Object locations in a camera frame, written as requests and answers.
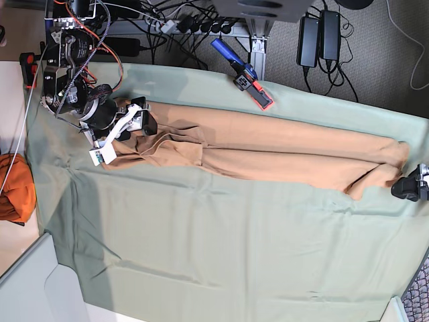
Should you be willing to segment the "tan orange T-shirt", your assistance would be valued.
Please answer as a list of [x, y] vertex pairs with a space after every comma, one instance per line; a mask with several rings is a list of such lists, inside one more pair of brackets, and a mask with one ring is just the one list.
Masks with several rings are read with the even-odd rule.
[[402, 175], [409, 145], [392, 138], [269, 116], [152, 103], [153, 136], [114, 142], [109, 170], [193, 166], [242, 180], [297, 182], [360, 199]]

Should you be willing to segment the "black power brick left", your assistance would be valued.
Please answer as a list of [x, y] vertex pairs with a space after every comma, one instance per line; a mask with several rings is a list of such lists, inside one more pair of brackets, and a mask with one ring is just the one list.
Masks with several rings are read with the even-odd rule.
[[140, 53], [140, 41], [136, 38], [108, 37], [105, 44], [118, 56], [137, 57]]

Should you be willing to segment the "patterned grey mat corner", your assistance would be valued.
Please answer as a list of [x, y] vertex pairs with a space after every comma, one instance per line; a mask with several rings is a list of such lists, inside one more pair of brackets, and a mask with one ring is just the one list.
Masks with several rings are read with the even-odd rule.
[[409, 322], [428, 322], [428, 258], [418, 268], [402, 296], [402, 303]]

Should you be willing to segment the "light green table cloth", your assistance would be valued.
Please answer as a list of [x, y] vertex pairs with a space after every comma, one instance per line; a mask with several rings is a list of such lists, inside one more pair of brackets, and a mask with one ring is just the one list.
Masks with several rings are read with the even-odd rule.
[[377, 321], [428, 249], [428, 204], [193, 167], [105, 170], [33, 93], [38, 226], [83, 297], [144, 321]]

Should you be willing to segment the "grey power strip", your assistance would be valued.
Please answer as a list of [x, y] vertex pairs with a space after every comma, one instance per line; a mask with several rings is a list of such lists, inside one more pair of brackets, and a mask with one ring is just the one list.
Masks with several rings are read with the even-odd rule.
[[237, 18], [197, 19], [194, 16], [170, 19], [165, 22], [148, 20], [148, 28], [165, 35], [209, 35], [245, 37], [249, 35], [247, 25]]

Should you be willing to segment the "folded dark orange cloth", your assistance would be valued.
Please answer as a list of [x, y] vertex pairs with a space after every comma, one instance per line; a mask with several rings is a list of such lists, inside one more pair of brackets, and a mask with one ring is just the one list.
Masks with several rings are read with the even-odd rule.
[[36, 207], [36, 188], [32, 172], [17, 154], [1, 192], [1, 220], [27, 223]]

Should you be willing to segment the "black power adapter right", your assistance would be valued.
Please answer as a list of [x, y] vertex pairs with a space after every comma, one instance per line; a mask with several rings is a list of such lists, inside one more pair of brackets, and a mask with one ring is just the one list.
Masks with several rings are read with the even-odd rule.
[[296, 62], [308, 68], [316, 66], [318, 56], [319, 21], [312, 17], [300, 19]]

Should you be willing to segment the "black power adapter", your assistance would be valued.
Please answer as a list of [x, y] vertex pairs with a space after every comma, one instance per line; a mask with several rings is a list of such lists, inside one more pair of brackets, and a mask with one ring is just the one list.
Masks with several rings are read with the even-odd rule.
[[319, 21], [312, 17], [300, 19], [296, 62], [308, 68], [316, 66], [318, 56]]
[[341, 48], [339, 13], [328, 10], [321, 11], [319, 24], [320, 58], [338, 61]]

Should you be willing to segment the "white plastic bin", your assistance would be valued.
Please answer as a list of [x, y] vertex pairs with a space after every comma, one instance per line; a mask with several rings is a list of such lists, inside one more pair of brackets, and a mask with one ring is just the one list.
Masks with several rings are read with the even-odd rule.
[[2, 321], [88, 321], [75, 271], [45, 233], [1, 276]]

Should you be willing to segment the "blue handled clamp centre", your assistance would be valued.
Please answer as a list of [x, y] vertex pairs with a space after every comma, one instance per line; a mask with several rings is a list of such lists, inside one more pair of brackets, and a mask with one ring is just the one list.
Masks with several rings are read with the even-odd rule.
[[269, 109], [273, 105], [273, 100], [258, 83], [258, 77], [252, 65], [244, 63], [237, 53], [220, 38], [213, 40], [211, 46], [229, 62], [236, 72], [233, 80], [235, 86], [240, 91], [247, 92], [262, 111]]

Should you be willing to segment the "blue handled clamp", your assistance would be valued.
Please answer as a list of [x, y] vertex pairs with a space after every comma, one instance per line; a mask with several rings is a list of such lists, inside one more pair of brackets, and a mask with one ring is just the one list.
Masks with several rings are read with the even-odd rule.
[[41, 62], [41, 70], [44, 73], [44, 61], [46, 58], [42, 55], [46, 49], [46, 43], [40, 42], [40, 55], [34, 52], [24, 52], [19, 56], [19, 64], [21, 66], [21, 72], [23, 76], [23, 84], [26, 89], [34, 89], [37, 87], [36, 70], [38, 63]]
[[258, 77], [252, 65], [244, 63], [237, 53], [220, 38], [213, 40], [211, 46], [229, 62], [236, 72], [233, 80], [235, 86], [240, 91], [247, 92], [262, 111], [269, 109], [273, 105], [273, 100], [258, 83]]

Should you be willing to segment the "blue handled clamp left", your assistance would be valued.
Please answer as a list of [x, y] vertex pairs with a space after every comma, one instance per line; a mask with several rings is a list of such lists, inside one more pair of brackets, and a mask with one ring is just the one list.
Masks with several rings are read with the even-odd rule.
[[42, 55], [46, 49], [46, 43], [40, 42], [40, 55], [34, 52], [24, 52], [19, 56], [19, 64], [21, 66], [21, 72], [23, 76], [23, 84], [26, 89], [34, 89], [37, 87], [36, 70], [38, 63], [41, 62], [41, 70], [44, 73], [44, 61], [46, 58]]

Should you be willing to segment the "aluminium frame post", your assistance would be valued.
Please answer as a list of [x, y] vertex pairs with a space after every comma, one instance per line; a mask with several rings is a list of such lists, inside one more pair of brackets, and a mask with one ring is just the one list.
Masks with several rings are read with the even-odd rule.
[[246, 18], [249, 30], [249, 63], [257, 73], [258, 79], [265, 78], [265, 65], [267, 56], [267, 41], [273, 22], [267, 19]]

